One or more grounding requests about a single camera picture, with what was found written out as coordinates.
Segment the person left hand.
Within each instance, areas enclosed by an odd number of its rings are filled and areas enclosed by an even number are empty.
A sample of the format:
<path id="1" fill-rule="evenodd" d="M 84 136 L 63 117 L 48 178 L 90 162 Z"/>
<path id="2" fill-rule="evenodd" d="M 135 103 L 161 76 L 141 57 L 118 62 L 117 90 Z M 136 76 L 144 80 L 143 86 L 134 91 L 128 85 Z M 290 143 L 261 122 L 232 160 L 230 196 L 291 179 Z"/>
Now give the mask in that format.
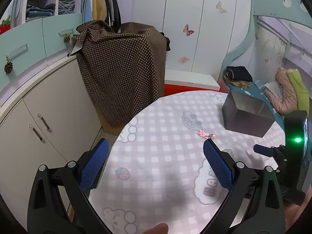
<path id="1" fill-rule="evenodd" d="M 168 234 L 169 226 L 166 223 L 160 223 L 155 227 L 144 231 L 142 234 Z"/>

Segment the person right hand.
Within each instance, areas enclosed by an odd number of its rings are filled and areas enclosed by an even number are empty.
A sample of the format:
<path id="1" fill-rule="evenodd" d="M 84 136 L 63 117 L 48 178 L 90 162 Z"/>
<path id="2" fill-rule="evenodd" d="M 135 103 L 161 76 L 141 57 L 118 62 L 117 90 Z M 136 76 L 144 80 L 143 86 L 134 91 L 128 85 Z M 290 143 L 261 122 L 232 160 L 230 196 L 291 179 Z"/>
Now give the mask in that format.
<path id="1" fill-rule="evenodd" d="M 311 200 L 305 207 L 292 205 L 285 211 L 285 233 L 311 233 Z"/>

